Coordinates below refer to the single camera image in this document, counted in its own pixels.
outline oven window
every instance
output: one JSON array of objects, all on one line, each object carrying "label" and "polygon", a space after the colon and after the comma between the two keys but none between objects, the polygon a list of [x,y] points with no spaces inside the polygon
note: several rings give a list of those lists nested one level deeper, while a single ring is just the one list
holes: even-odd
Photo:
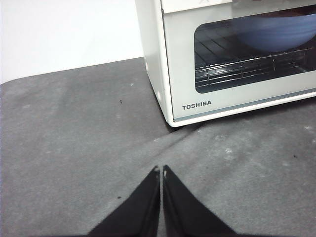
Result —
[{"label": "oven window", "polygon": [[194,34],[196,90],[316,70],[315,35],[316,5],[203,24]]}]

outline stain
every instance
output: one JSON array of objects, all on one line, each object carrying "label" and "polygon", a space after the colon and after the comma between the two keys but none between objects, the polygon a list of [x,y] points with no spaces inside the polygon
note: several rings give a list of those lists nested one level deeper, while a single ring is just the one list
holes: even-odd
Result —
[{"label": "stain", "polygon": [[215,137],[215,140],[216,140],[216,141],[219,141],[219,142],[224,141],[225,139],[226,139],[226,137],[223,136],[223,135],[219,135],[219,136],[216,136],[216,137]]},{"label": "stain", "polygon": [[290,166],[290,164],[285,162],[285,161],[282,162],[282,165],[285,166],[285,167],[289,167]]},{"label": "stain", "polygon": [[230,149],[230,148],[226,148],[226,149],[225,149],[225,152],[226,152],[226,154],[231,154],[231,153],[233,153],[232,149]]}]

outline wire rack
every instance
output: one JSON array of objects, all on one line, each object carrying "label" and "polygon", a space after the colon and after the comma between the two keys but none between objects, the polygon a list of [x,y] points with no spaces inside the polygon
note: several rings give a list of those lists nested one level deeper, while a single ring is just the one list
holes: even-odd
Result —
[{"label": "wire rack", "polygon": [[241,43],[226,23],[200,27],[195,33],[196,90],[200,93],[309,71],[312,43],[291,51],[261,52]]}]

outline blue bowl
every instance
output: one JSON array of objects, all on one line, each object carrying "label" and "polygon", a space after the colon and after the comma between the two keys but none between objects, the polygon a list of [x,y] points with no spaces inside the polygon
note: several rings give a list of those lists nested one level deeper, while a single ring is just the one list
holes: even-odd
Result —
[{"label": "blue bowl", "polygon": [[316,35],[316,14],[290,17],[247,16],[232,20],[243,43],[268,52],[298,47]]}]

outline black object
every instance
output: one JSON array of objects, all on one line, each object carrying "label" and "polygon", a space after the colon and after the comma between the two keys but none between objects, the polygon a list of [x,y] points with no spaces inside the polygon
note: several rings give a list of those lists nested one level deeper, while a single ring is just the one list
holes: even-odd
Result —
[{"label": "black object", "polygon": [[[163,210],[167,237],[264,237],[234,232],[167,165],[163,167]],[[78,237],[155,237],[159,211],[160,173],[155,166],[125,202],[86,236]]]},{"label": "black object", "polygon": [[160,211],[160,174],[154,167],[130,197],[88,236],[155,237]]},{"label": "black object", "polygon": [[163,210],[168,237],[263,237],[237,234],[163,167]]}]

